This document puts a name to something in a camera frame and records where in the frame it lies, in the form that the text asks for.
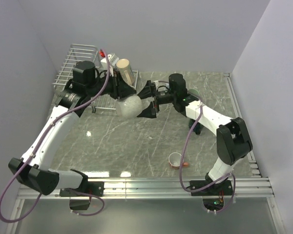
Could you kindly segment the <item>cream speckled mug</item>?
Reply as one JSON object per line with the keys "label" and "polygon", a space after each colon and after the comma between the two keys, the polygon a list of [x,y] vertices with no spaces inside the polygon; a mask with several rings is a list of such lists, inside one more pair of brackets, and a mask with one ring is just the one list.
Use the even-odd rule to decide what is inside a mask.
{"label": "cream speckled mug", "polygon": [[137,117],[143,110],[141,99],[137,95],[132,95],[116,101],[115,109],[118,116],[122,118]]}

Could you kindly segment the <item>tall beige dragon mug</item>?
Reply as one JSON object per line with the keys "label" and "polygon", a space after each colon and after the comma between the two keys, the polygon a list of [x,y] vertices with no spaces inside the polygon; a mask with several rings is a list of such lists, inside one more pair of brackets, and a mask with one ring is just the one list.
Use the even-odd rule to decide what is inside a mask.
{"label": "tall beige dragon mug", "polygon": [[123,80],[127,84],[133,86],[135,79],[129,60],[125,58],[118,60],[116,63],[116,67],[119,70]]}

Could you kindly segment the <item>dark green mug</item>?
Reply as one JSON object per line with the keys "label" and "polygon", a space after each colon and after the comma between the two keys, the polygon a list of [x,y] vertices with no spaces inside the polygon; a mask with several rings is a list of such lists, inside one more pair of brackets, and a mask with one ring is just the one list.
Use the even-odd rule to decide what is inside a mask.
{"label": "dark green mug", "polygon": [[[194,119],[189,119],[188,128],[190,129],[194,123]],[[200,122],[197,122],[196,125],[193,127],[192,131],[195,132],[196,135],[200,135],[203,128],[204,126]]]}

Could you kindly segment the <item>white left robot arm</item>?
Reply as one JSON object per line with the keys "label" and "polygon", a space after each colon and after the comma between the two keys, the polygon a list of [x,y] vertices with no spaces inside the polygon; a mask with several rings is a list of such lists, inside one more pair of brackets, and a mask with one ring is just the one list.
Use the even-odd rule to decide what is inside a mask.
{"label": "white left robot arm", "polygon": [[74,123],[91,102],[102,95],[122,99],[136,93],[119,70],[105,71],[105,76],[91,61],[79,61],[56,100],[51,115],[32,146],[8,167],[19,183],[49,195],[55,189],[71,189],[78,196],[88,192],[88,176],[77,170],[54,171],[50,166],[56,151]]}

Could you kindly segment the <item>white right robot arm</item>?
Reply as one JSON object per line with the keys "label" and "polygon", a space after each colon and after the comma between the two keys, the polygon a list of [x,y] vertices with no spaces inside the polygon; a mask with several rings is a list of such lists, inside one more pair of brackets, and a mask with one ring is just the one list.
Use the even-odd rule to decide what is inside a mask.
{"label": "white right robot arm", "polygon": [[146,82],[138,97],[153,98],[153,102],[140,116],[156,118],[159,106],[171,103],[178,113],[194,121],[190,133],[194,132],[195,127],[203,126],[215,135],[218,158],[206,174],[203,187],[209,194],[215,195],[222,190],[222,182],[232,175],[235,165],[253,150],[246,123],[241,117],[225,116],[204,104],[197,95],[186,88],[183,75],[171,74],[168,84],[169,86],[161,91],[155,82]]}

